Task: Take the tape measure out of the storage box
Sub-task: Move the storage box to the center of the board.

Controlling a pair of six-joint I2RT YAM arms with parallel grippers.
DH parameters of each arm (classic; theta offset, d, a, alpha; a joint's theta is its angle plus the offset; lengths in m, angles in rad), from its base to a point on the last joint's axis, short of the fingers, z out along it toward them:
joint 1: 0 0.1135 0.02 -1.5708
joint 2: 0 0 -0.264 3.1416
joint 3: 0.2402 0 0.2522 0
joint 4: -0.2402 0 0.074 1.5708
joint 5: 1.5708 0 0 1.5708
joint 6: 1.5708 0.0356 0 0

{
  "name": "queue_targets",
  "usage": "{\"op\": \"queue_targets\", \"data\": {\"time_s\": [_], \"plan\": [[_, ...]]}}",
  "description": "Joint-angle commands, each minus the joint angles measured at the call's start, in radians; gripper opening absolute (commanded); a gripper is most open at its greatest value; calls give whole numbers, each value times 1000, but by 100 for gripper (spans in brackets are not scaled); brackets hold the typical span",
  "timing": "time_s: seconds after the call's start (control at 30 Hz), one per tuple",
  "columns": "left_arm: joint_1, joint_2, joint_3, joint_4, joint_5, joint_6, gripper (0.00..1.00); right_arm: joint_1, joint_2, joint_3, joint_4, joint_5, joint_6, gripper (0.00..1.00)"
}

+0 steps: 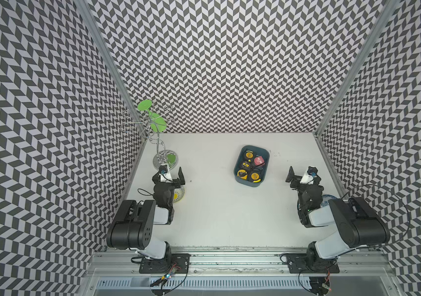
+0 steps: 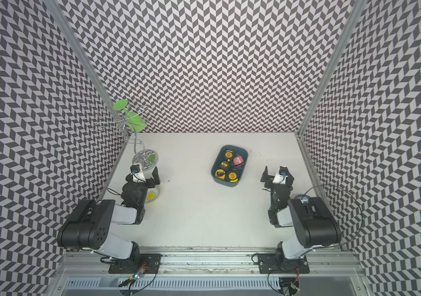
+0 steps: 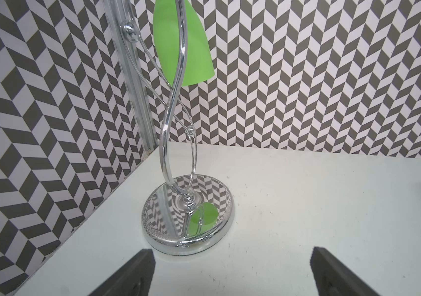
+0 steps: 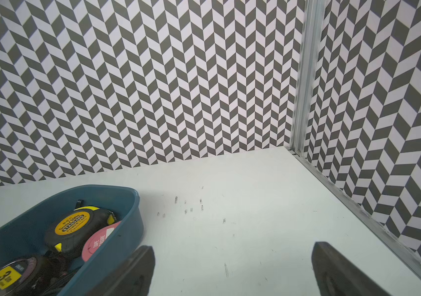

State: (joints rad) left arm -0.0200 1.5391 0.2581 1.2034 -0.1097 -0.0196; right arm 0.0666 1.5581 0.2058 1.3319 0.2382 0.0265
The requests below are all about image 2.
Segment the pink red tape measure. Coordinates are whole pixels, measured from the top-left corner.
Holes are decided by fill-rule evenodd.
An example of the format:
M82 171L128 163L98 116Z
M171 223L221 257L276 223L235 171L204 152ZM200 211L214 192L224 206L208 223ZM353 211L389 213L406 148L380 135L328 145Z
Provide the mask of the pink red tape measure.
M244 158L241 155L237 155L233 158L233 165L238 167L244 164Z

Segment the dark teal storage box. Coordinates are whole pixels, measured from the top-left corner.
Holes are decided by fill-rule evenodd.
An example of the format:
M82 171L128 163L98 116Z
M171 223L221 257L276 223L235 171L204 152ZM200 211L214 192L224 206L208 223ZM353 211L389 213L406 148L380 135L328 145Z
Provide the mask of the dark teal storage box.
M222 146L210 171L213 180L223 186L237 186L242 179L248 158L249 153L244 148Z

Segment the small black yellow tape measure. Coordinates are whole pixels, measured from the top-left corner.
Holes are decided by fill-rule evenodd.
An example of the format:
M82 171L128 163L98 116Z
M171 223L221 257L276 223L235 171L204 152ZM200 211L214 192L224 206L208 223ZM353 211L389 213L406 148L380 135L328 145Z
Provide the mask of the small black yellow tape measure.
M224 152L224 155L223 156L224 156L224 159L226 161L231 161L234 158L235 154L234 154L234 152L232 150L226 150Z

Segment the yellow black square tape measure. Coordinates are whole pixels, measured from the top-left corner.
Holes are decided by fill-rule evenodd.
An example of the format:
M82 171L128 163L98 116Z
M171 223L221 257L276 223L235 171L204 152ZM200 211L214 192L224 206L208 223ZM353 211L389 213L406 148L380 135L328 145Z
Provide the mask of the yellow black square tape measure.
M226 171L224 169L218 169L214 175L216 178L220 180L224 180L226 177Z

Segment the black yellow round tape measure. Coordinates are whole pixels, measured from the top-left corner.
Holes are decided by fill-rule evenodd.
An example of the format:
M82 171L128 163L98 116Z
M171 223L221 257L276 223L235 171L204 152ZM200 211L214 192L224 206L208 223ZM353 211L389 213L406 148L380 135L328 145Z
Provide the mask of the black yellow round tape measure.
M222 170L229 170L229 169L231 169L231 163L228 162L228 161L224 161L220 164L220 168Z

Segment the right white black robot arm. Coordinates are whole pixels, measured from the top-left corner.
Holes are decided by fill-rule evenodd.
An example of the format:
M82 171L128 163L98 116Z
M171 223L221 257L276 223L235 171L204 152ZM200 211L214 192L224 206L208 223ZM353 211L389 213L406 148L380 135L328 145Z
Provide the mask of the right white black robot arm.
M341 242L338 222L322 198L291 197L294 177L287 167L281 166L274 176L265 168L261 182L270 192L270 224L291 228L294 236L279 242L274 253L257 256L260 273L310 273L306 255Z

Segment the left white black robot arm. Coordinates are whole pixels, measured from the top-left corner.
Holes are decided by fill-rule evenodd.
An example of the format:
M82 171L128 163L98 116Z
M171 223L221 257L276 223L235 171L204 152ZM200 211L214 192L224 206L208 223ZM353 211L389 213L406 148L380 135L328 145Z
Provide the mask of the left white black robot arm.
M161 254L141 254L139 244L111 232L112 224L139 225L146 213L148 190L160 185L158 168L146 178L140 164L130 167L126 184L122 187L122 203L113 199L79 201L66 222L59 229L57 244L70 250L89 250L101 255L109 265L110 274L157 274Z

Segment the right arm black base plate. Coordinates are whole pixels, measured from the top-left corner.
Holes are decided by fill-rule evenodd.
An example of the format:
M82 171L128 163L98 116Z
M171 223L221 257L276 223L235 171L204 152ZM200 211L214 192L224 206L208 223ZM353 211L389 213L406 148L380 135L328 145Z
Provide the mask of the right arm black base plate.
M309 274L309 263L306 257L296 259L286 259L283 255L258 254L257 264L260 274L283 273L283 274Z

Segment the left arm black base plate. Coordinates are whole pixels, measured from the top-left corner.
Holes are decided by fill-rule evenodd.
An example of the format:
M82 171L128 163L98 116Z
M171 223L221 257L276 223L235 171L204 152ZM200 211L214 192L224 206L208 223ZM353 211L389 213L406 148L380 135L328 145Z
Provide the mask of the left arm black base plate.
M135 275L135 274L156 274L162 255L142 254L126 260L115 260L109 266L109 274Z

